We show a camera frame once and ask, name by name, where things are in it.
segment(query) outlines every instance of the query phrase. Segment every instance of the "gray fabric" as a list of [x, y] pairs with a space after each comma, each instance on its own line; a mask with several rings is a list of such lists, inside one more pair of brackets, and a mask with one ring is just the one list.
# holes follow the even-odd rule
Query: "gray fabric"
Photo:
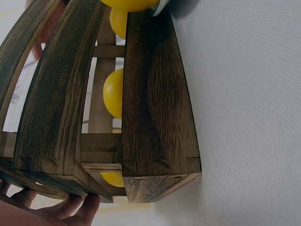
[[171, 0], [203, 168], [157, 226], [301, 225], [301, 1]]

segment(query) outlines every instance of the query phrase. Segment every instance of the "wooden board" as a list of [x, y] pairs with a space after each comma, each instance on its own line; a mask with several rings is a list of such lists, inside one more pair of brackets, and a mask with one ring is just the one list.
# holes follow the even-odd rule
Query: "wooden board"
[[116, 46], [116, 45], [100, 45], [95, 47], [94, 49], [94, 57], [98, 58], [117, 58], [124, 57], [124, 46]]
[[79, 164], [88, 73], [104, 4], [73, 0], [33, 75], [16, 139], [13, 166], [57, 191], [109, 195]]
[[120, 172], [121, 135], [82, 134], [80, 163], [90, 172]]
[[[98, 47], [112, 46], [116, 44], [116, 34], [111, 29], [109, 15], [110, 7], [106, 7], [103, 13], [103, 19], [100, 24], [97, 36]], [[106, 78], [115, 70], [115, 58], [98, 58], [96, 62], [91, 107], [89, 114], [89, 133], [111, 133], [112, 132], [112, 115], [106, 109], [103, 102], [103, 84]]]
[[[12, 164], [16, 133], [3, 132], [0, 159]], [[121, 134], [81, 134], [80, 164], [87, 172], [121, 172]]]
[[200, 173], [181, 54], [169, 10], [129, 13], [122, 173], [130, 202], [152, 202]]
[[[0, 157], [0, 179], [4, 179], [14, 185], [27, 187], [45, 196], [53, 196], [56, 191], [41, 190], [35, 185], [35, 180], [18, 170], [13, 170], [13, 150], [16, 142], [16, 133], [3, 132], [0, 140], [0, 152], [9, 153]], [[121, 136], [120, 134], [82, 134], [80, 164], [89, 174], [112, 196], [125, 196], [125, 189], [109, 185], [101, 176], [101, 171], [121, 172]], [[54, 198], [64, 198], [66, 194], [57, 192]]]
[[35, 180], [26, 176], [24, 173], [14, 170], [11, 164], [0, 160], [0, 179], [7, 181], [13, 185], [20, 186], [22, 188], [29, 188], [36, 191], [38, 194], [47, 196], [54, 199], [64, 199], [67, 195], [51, 189], [46, 186], [42, 186], [36, 183]]
[[34, 42], [60, 0], [35, 0], [0, 46], [0, 139], [8, 106]]

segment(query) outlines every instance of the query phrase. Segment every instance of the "stained wood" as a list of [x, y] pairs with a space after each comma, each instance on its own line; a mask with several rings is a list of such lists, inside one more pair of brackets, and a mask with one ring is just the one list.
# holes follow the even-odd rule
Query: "stained wood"
[[[16, 133], [3, 132], [0, 159], [12, 163]], [[87, 172], [121, 172], [121, 134], [81, 134], [80, 164]]]
[[91, 172], [120, 172], [121, 135], [82, 134], [80, 163]]
[[155, 202], [190, 182], [199, 173], [166, 176], [124, 177], [130, 203]]
[[[110, 10], [110, 7], [106, 7], [103, 13], [103, 19], [97, 36], [97, 43], [99, 47], [108, 45], [112, 46], [116, 44], [116, 34], [111, 29], [109, 21]], [[109, 74], [111, 74], [114, 70], [114, 58], [97, 59], [89, 114], [89, 133], [112, 132], [113, 117], [108, 112], [103, 102], [103, 84]]]
[[22, 112], [13, 166], [67, 194], [108, 194], [79, 163], [81, 116], [104, 5], [71, 1], [34, 73]]
[[122, 173], [131, 202], [152, 202], [200, 173], [197, 136], [169, 10], [129, 13]]
[[0, 138], [0, 158], [13, 158], [16, 143], [16, 133], [2, 132]]
[[35, 0], [0, 46], [0, 138], [8, 106], [28, 54], [60, 0]]
[[64, 193], [36, 184], [35, 180], [20, 171], [14, 170], [11, 164], [3, 160], [0, 160], [0, 179], [22, 188], [29, 188], [49, 198], [64, 199], [67, 197]]
[[116, 46], [116, 45], [101, 45], [97, 46], [94, 49], [94, 57], [98, 58], [117, 58], [124, 57], [124, 46]]

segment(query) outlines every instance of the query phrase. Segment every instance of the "wooden frame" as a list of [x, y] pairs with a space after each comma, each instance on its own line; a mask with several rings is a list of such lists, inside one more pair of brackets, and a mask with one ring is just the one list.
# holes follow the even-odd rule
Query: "wooden frame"
[[[42, 6], [44, 1], [36, 0], [17, 22], [28, 21], [26, 15], [37, 8], [42, 11], [32, 27], [24, 28], [28, 34], [22, 53], [8, 48], [20, 41], [12, 36], [18, 26], [0, 47], [0, 72], [5, 72], [0, 76], [2, 127], [25, 59], [58, 3]], [[99, 0], [68, 4], [34, 73], [17, 134], [0, 133], [1, 179], [55, 198], [95, 193], [102, 202], [112, 202], [115, 195], [127, 195], [130, 202], [154, 202], [200, 174], [189, 93], [169, 10], [157, 17], [148, 11], [129, 13], [125, 47], [115, 45], [109, 11]], [[11, 68], [3, 65], [4, 54], [16, 52]], [[89, 133], [82, 134], [93, 56], [98, 60]], [[115, 58], [124, 56], [122, 133], [113, 134], [102, 87], [115, 69]], [[125, 188], [106, 183], [99, 172], [107, 171], [122, 172]]]

